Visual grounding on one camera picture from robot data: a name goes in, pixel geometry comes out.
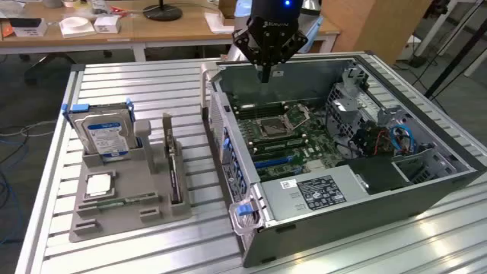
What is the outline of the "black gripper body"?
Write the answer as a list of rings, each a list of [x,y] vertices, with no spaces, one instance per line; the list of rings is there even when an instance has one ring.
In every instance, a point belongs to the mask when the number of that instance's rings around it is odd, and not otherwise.
[[[249,33],[257,56],[249,60],[259,66],[285,63],[305,45],[299,30],[303,1],[253,1]]]

